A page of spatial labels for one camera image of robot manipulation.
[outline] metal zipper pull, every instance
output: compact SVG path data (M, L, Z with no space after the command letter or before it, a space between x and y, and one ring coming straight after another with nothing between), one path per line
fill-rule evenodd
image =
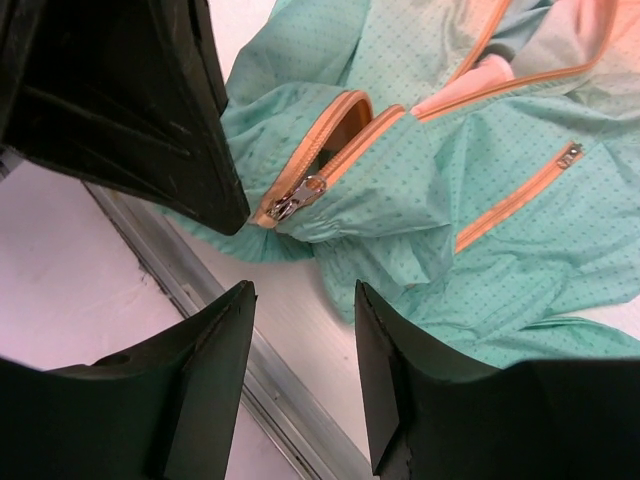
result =
M305 178L291 194L275 202L267 214L275 221L281 222L326 191L327 181L319 175L311 175Z
M556 161L556 164L562 169L566 170L574 164L576 159L582 155L582 145L579 143L573 143L567 148L567 151Z

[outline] jacket pocket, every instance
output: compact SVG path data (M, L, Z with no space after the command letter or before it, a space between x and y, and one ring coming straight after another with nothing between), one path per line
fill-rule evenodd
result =
M460 231L456 241L456 253L471 246L476 240L531 202L582 156L582 145L569 142L520 188Z

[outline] zipper tape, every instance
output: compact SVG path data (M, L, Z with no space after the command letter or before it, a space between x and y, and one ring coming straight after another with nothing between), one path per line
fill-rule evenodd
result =
M456 242L456 253L468 248L480 237L488 233L518 210L531 202L547 189L560 175L574 165L583 156L582 145L570 142L562 151L548 162L538 173L531 177L507 198L480 216L471 225L464 228Z
M296 186L305 178L324 144L334 135L336 128L345 117L354 110L362 128L373 119L371 100L365 92L359 90L343 92L322 112L293 152L276 181L262 197L253 217L254 223L264 228L274 228L277 225L277 220L268 212L279 201L292 195Z
M493 32L497 28L510 3L511 0L503 0L498 7L496 7L491 16L490 22L483 31L478 42L476 42L469 55L465 58L464 62L448 83L459 78L473 66L473 63L477 60L478 56L486 48L486 45L490 41ZM505 82L502 85L472 93L448 104L436 107L431 111L418 115L417 118L421 122L426 123L435 117L451 113L454 110L463 108L472 103L484 100L491 96L506 93L525 85L558 80L579 75L590 70L598 63L607 49L618 12L618 0L610 0L605 2L605 4L609 8L606 32L598 53L591 61L578 67L570 67L552 72L530 75L520 79L514 79L509 82ZM301 142L298 149L296 149L292 155L284 170L274 182L271 189L269 189L269 191L264 195L260 208L253 218L254 223L257 223L264 228L274 228L279 221L286 220L300 208L311 205L314 201L320 198L327 189L331 188L364 153L364 151L405 113L404 109L399 105L390 107L390 109L380 114L356 137L354 137L325 167L321 169L318 175L305 178L306 172L309 170L309 167L314 161L316 155L322 149L323 143L329 139L331 132L339 125L346 113L348 113L348 108L344 111L345 105L349 105L348 101L353 101L355 98L358 98L360 101L364 100L368 105L369 115L372 115L370 100L364 92L345 92L339 96L338 99L336 99L336 101L316 121L307 136L305 136ZM463 246L462 248L466 248L466 246L468 246L466 244L468 239L459 238L458 241L459 245Z
M563 68L560 70L554 70L552 72L546 72L546 73L537 73L535 75L528 75L526 77L523 78L516 78L514 80L510 80L508 82L505 82L501 85L498 86L494 86L494 87L490 87L486 90L481 90L480 92L475 92L475 93L470 93L462 98L459 98L457 100L454 100L452 102L449 102L448 104L445 105L441 105L436 107L435 109L431 110L431 111L427 111L427 112L423 112L420 115L418 115L418 119L423 122L426 123L429 120L432 120L436 117L440 117L442 115L446 115L448 113L451 113L455 110L458 110L460 108L469 106L473 103L482 101L482 100L486 100L489 97L493 97L496 95L500 95L503 93L507 93L510 92L511 90L515 90L517 88L520 87L524 87L527 85L533 85L536 83L542 83L542 82L548 82L548 81L552 81L552 80L560 80L563 78L568 78L568 77L572 77L572 76L576 76L576 75L580 75L582 73L585 73L589 70L591 70L602 58L602 56L604 55L604 53L607 50L607 47L609 46L609 42L611 40L611 34L613 32L613 27L615 24L615 19L616 19L616 15L618 12L618 0L609 0L606 2L607 7L610 9L609 10L609 17L608 17L608 22L607 22L607 27L606 27L606 31L605 31L605 35L604 35L604 39L602 41L602 45L600 46L600 49L598 50L598 53L595 55L595 57L593 59L591 59L589 62L583 64L583 65L579 65L577 67L569 67L569 68ZM483 35L483 40L486 39L485 43L478 43L476 45L476 47L481 47L479 48L479 52L476 54L479 55L480 53L482 53L482 50L484 50L484 48L486 47L487 43L489 42L489 40L491 39L491 34L493 33L493 31L495 30L496 26L489 25L489 28L487 28L486 32L489 32L489 35ZM471 65L473 65L473 61L475 61L476 57L473 57L473 55L475 54L477 48L474 48L473 52L469 55L469 57L467 57L467 60L465 60L465 65L468 63L469 67Z

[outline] polka dot fabric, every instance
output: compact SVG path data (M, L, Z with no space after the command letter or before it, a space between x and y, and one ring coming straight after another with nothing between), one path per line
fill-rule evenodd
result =
M377 112L411 106L442 88L499 3L281 0L238 57L223 118L252 209L340 92L367 91ZM277 231L247 225L223 238L182 224L244 260L313 256L346 321L362 279L416 325L499 367L640 355L638 340L570 313L640 293L640 1L618 4L588 74L427 123L405 115ZM579 162L454 255L458 232L570 141L583 146Z

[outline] orange zipper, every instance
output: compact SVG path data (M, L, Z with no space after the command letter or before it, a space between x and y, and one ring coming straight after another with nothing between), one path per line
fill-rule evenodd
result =
M277 220L269 212L274 203L291 194L304 178L324 144L329 140L340 122L349 112L357 109L360 122L367 125L373 118L373 108L368 95L362 91L350 91L340 94L331 105L318 117L311 129L304 136L300 145L291 155L276 181L262 197L253 221L264 228L273 228ZM317 195L324 193L322 185L318 186Z
M456 253L460 253L492 228L504 222L527 203L532 201L551 185L562 173L583 156L582 145L570 142L562 151L547 163L507 198L496 204L471 225L464 228L456 242Z
M392 105L367 125L318 173L324 178L326 187L331 188L335 185L380 135L391 128L405 113L406 110L402 105Z
M506 93L511 90L515 90L516 88L524 87L525 85L532 85L534 83L547 82L551 80L559 80L562 78L567 78L567 77L571 77L571 76L575 76L575 75L579 75L581 73L587 72L588 70L592 69L594 65L598 63L602 58L602 56L604 55L604 52L607 50L607 46L611 38L611 33L613 32L615 18L618 11L618 0L610 0L610 3L608 3L608 6L611 8L611 10L610 10L609 21L607 23L607 30L604 36L604 40L602 42L600 50L591 61L577 67L568 67L560 70L554 70L552 72L537 73L535 75L528 75L526 77L516 78L508 82L505 82L502 85L490 87L480 92L470 93L469 95L466 95L457 100L453 100L448 104L436 107L431 111L421 113L420 115L417 116L418 120L420 120L423 123L426 123L429 120L432 120L433 118L446 115L447 113L451 113L454 110L458 110L460 108L466 107L468 105L471 105L472 103L476 103L486 98L489 98L495 95L500 95L502 93ZM483 40L486 36L486 32L490 32L489 38L488 38L488 40L490 40L491 32L493 32L494 30L495 30L495 26L493 27L493 30L490 30L489 28L487 28L487 30L485 31L485 35L483 35ZM476 47L484 48L488 40L484 43L479 42L476 45ZM467 60L465 61L463 66L470 67L471 65L473 65L474 60L475 60L475 57L469 55L469 57L467 57ZM460 75L466 73L466 71L463 71L462 69L460 69L460 71L461 71ZM460 75L454 76L452 81L458 78Z
M284 196L271 200L269 208L264 213L267 219L261 218L257 223L263 227L266 226L266 228L273 228L301 208L311 205L353 166L356 160L377 140L380 132L389 129L405 113L406 110L401 105L393 105L382 112L349 141L317 174L306 178L302 176Z
M489 22L483 30L482 35L480 35L478 41L475 43L469 54L466 56L462 64L458 67L458 69L449 79L446 85L449 85L451 82L457 80L471 69L476 60L478 60L480 54L484 51L485 48L487 48L487 44L491 40L493 33L496 31L496 28L498 28L498 25L500 24L500 21L502 20L502 17L504 17L504 14L506 13L510 4L511 0L503 0L502 2L500 2L498 7L491 15L491 18L489 19Z

